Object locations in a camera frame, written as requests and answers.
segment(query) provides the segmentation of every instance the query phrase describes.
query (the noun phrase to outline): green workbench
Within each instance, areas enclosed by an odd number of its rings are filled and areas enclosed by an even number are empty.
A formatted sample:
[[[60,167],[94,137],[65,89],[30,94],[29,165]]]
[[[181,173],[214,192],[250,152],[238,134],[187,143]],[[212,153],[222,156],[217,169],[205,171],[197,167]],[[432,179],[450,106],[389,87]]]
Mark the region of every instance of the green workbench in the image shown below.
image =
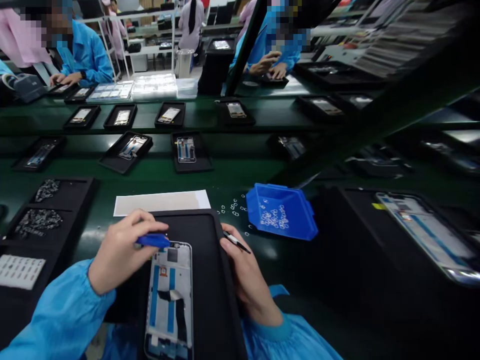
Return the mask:
[[[39,135],[65,134],[62,126],[77,108],[48,98],[30,105],[0,109],[0,204],[7,207],[0,231],[7,224],[43,179],[55,177],[94,177],[99,180],[83,231],[68,263],[95,256],[108,226],[119,219],[113,217],[116,196],[154,194],[206,189],[211,207],[230,210],[233,199],[246,205],[241,197],[254,183],[266,183],[286,162],[275,158],[266,145],[271,133],[323,134],[328,128],[308,119],[294,103],[295,97],[273,94],[260,98],[243,98],[257,123],[250,128],[219,128],[212,98],[187,100],[183,130],[203,132],[203,139],[212,158],[213,171],[177,174],[174,170],[170,130],[154,128],[154,117],[161,102],[138,104],[133,130],[152,136],[153,147],[128,175],[120,175],[101,167],[98,159],[121,136],[103,129],[103,122],[113,104],[102,105],[92,128],[67,134],[61,155],[41,173],[13,172],[12,163]],[[313,181],[304,188],[309,199],[317,194],[317,186],[340,185],[365,188],[418,191],[441,204],[460,205],[475,211],[477,200],[470,196],[480,190],[474,180],[449,174],[435,164],[412,161],[416,173],[396,180],[365,179],[352,175],[337,182]],[[248,215],[240,211],[220,214],[220,221],[237,227],[255,253],[268,284],[283,284],[291,293],[300,313],[345,359],[401,359],[409,349],[390,337],[381,328],[372,328],[329,308],[322,300],[321,283],[311,283],[304,276],[315,269],[315,242],[332,241],[320,233],[313,242],[283,238],[248,227]],[[116,320],[122,322],[122,314]]]

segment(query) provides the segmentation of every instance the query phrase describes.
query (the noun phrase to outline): sleeve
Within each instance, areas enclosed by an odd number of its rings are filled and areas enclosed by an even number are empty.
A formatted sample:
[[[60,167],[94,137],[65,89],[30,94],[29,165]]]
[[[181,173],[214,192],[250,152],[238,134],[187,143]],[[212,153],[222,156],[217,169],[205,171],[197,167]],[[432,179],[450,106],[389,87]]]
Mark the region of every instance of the sleeve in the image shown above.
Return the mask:
[[[115,301],[98,296],[87,273],[92,260],[65,270],[44,290],[31,322],[0,352],[0,359],[80,359]]]
[[[251,319],[242,322],[249,359],[342,360],[342,357],[299,315],[283,314],[278,327],[262,326]]]
[[[114,77],[114,70],[110,64],[104,44],[97,34],[91,38],[91,50],[93,52],[95,68],[98,70],[89,69],[85,71],[86,80],[91,84],[111,83]]]
[[[252,14],[253,9],[255,8],[255,6],[252,6],[253,3],[255,3],[255,0],[250,0],[250,2],[247,5],[245,5],[241,10],[240,19],[239,19],[240,23],[246,22],[249,15]]]
[[[184,29],[184,9],[186,6],[183,7],[180,13],[180,20],[178,20],[178,29],[183,30]]]
[[[275,64],[285,63],[286,72],[289,73],[293,70],[295,64],[300,60],[300,50],[298,51],[285,51],[280,56],[280,60]]]
[[[63,66],[61,67],[61,71],[60,71],[63,75],[65,76],[68,76],[70,75],[73,71],[72,69],[70,68],[70,66],[64,61],[63,62]]]

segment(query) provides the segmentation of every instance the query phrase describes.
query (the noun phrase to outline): person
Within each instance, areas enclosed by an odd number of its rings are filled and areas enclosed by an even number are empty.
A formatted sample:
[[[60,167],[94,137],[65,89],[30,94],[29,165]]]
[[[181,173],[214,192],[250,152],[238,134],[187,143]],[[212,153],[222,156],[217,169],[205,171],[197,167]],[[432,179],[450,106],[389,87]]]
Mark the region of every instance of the person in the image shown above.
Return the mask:
[[[241,28],[240,33],[238,34],[239,39],[242,38],[242,36],[245,34],[247,29],[249,28],[250,19],[252,18],[256,4],[257,4],[257,0],[250,0],[250,2],[247,5],[245,5],[241,10],[239,22],[243,23],[243,27]]]
[[[252,251],[237,229],[221,226]],[[80,359],[115,300],[115,288],[159,250],[135,249],[135,241],[168,228],[139,209],[110,226],[93,260],[72,265],[45,288],[31,322],[0,352],[0,360]],[[233,261],[237,296],[246,309],[242,329],[250,359],[341,359],[303,317],[280,311],[253,253],[247,254],[226,238],[220,239],[220,245]],[[130,356],[135,354],[135,349],[130,350]],[[119,354],[125,351],[105,345],[103,360],[131,358]]]
[[[195,50],[195,62],[198,63],[200,51],[200,27],[204,21],[204,4],[201,1],[190,0],[181,10],[178,28],[181,38],[178,48]]]
[[[282,79],[300,60],[302,47],[307,43],[307,29],[297,28],[290,33],[292,29],[285,28],[290,21],[289,17],[284,15],[290,12],[286,2],[287,0],[281,0],[279,5],[268,6],[255,44],[243,69],[244,74],[261,77],[271,73],[273,79]],[[230,69],[237,62],[244,39],[245,34],[238,40]]]
[[[63,60],[61,72],[50,77],[50,86],[80,83],[89,87],[113,81],[112,65],[102,40],[93,29],[72,20],[71,8],[54,3],[46,21],[53,47]]]
[[[118,10],[118,7],[116,7],[117,2],[115,0],[101,0],[101,2],[103,3],[103,11],[105,12],[105,15],[111,17],[109,21],[102,21],[101,26],[103,28],[103,33],[108,35],[108,24],[113,46],[115,47],[116,58],[120,62],[120,60],[124,59],[123,37],[127,36],[127,31],[125,30],[125,26],[122,24],[122,22],[115,19],[117,17],[117,12],[115,9]]]

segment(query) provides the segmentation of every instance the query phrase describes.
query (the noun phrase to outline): blue plastic bin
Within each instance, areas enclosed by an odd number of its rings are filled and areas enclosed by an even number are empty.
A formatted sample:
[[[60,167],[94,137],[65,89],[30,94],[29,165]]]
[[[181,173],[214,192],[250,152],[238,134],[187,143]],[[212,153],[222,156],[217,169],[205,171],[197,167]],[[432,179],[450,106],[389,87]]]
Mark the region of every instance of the blue plastic bin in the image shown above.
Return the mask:
[[[256,183],[246,195],[246,204],[248,219],[259,230],[307,241],[319,233],[302,190]]]

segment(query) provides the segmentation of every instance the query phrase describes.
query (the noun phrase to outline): phone display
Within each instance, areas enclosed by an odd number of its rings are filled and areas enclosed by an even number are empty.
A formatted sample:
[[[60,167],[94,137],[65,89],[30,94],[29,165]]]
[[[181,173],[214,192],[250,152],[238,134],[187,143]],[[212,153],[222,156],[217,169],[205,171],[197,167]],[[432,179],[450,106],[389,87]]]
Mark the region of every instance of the phone display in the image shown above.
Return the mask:
[[[169,107],[168,110],[165,111],[165,113],[160,116],[157,121],[160,123],[170,124],[179,112],[180,109],[176,107]]]
[[[293,160],[307,151],[298,137],[279,136],[278,142],[285,147]]]
[[[178,137],[176,144],[179,163],[195,163],[197,161],[193,137]]]
[[[415,196],[378,192],[378,201],[449,279],[480,287],[479,256]]]
[[[331,102],[325,99],[312,99],[311,102],[320,110],[324,111],[327,115],[337,116],[344,115],[344,112],[338,107],[334,106]]]
[[[63,93],[65,90],[67,90],[68,88],[70,87],[70,85],[63,85],[61,87],[59,87],[58,89],[55,89],[53,92],[54,93]]]
[[[240,105],[239,102],[229,102],[226,104],[226,107],[228,108],[231,118],[247,117],[247,114],[245,114],[244,110],[242,109],[242,105]]]
[[[137,152],[147,142],[147,140],[148,139],[146,137],[135,135],[123,147],[118,156],[126,160],[135,158],[137,156]]]
[[[55,148],[56,144],[50,143],[42,145],[26,163],[26,168],[37,168],[45,160],[48,154]]]
[[[355,105],[358,109],[363,109],[364,107],[366,107],[368,104],[370,104],[373,101],[373,99],[371,97],[364,96],[364,95],[351,96],[348,100],[353,105]]]
[[[192,360],[192,246],[172,241],[150,267],[144,351],[150,359]]]
[[[91,108],[84,108],[79,110],[75,116],[73,117],[72,120],[70,120],[71,123],[73,124],[78,124],[78,123],[83,123],[85,121],[85,118],[87,115],[92,111]]]
[[[226,42],[225,40],[214,41],[213,42],[213,47],[215,48],[215,50],[229,50],[230,49],[229,43]]]
[[[118,112],[113,125],[126,125],[129,123],[130,110],[121,110]]]

